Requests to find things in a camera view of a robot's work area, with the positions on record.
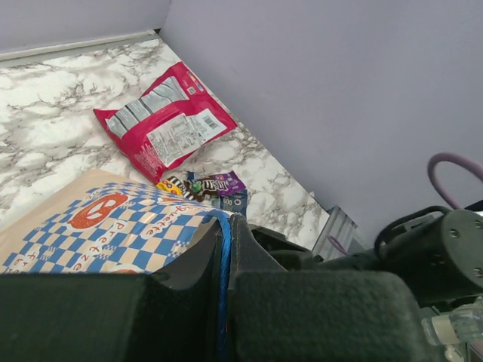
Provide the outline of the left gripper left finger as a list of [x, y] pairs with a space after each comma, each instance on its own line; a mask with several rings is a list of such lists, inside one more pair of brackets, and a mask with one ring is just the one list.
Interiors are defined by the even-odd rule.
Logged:
[[222, 231], [158, 271], [1, 277], [3, 361], [215, 361]]

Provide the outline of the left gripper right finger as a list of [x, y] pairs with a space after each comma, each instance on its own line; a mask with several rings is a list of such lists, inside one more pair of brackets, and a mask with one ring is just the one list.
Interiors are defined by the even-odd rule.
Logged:
[[285, 271], [232, 216], [231, 361], [431, 361], [403, 280], [380, 271]]

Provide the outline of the blue checkered paper bag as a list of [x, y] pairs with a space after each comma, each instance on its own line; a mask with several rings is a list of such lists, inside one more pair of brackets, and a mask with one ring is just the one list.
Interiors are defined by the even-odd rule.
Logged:
[[101, 170], [79, 177], [1, 233], [1, 277], [19, 274], [150, 275], [189, 249], [208, 222], [222, 231], [217, 359], [229, 359], [230, 214]]

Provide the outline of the blue Kettle chips bag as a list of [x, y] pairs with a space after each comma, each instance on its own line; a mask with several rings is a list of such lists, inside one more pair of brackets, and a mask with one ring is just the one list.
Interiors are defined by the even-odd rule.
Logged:
[[199, 202], [226, 212], [240, 213], [242, 216], [247, 216], [248, 190], [228, 196], [206, 197], [206, 199]]

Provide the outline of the yellow M&M candy pack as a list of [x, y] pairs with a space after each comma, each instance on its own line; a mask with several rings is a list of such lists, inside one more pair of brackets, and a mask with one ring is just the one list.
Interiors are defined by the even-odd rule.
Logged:
[[184, 196], [185, 189], [184, 184], [175, 176], [170, 176], [167, 179], [161, 180], [156, 187], [163, 191], [169, 192], [174, 195]]

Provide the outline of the brown chocolate candy pack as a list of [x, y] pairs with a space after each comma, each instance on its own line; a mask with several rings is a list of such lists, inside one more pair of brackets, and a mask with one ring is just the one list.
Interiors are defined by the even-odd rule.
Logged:
[[196, 176], [190, 171], [183, 184], [197, 201], [203, 201], [206, 197], [228, 196], [247, 190], [246, 185], [234, 171], [208, 176]]

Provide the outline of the pink snack bag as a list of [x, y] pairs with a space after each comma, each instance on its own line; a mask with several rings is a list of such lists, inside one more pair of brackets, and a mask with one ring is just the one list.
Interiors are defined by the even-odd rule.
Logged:
[[237, 128], [182, 62], [120, 109], [93, 112], [122, 154], [153, 184], [204, 144]]

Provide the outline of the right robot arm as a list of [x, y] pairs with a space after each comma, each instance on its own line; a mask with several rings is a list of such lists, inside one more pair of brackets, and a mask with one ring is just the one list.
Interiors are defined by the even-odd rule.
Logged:
[[400, 277], [422, 307], [482, 294], [482, 217], [431, 206], [391, 222], [363, 252], [328, 260], [254, 226], [255, 240], [287, 270], [374, 271]]

